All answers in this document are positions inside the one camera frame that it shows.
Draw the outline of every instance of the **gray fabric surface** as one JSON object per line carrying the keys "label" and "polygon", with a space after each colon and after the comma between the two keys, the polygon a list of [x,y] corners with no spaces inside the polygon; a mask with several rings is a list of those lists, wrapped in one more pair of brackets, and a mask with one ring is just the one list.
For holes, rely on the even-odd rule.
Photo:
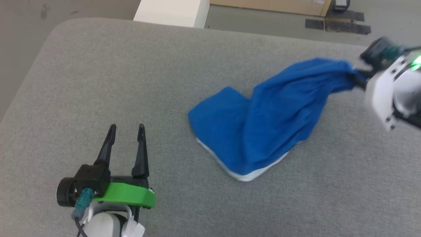
{"label": "gray fabric surface", "polygon": [[187,113],[232,86],[250,96],[287,66],[363,47],[109,19],[59,25],[0,123],[0,236],[73,237],[58,182],[98,155],[129,175],[144,123],[157,206],[146,236],[420,236],[421,132],[377,127],[363,93],[331,96],[311,138],[249,183],[195,140]]}

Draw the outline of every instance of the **teal connector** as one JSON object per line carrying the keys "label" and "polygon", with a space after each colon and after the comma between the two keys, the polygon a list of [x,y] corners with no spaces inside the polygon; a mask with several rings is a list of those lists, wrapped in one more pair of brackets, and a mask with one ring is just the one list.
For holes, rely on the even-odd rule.
{"label": "teal connector", "polygon": [[92,199],[93,199],[93,190],[84,189],[80,197],[77,199],[75,209],[73,210],[73,213],[72,213],[72,220],[74,220],[75,218],[77,218],[78,220],[81,220],[83,218],[83,216],[85,215],[85,210],[91,204]]}

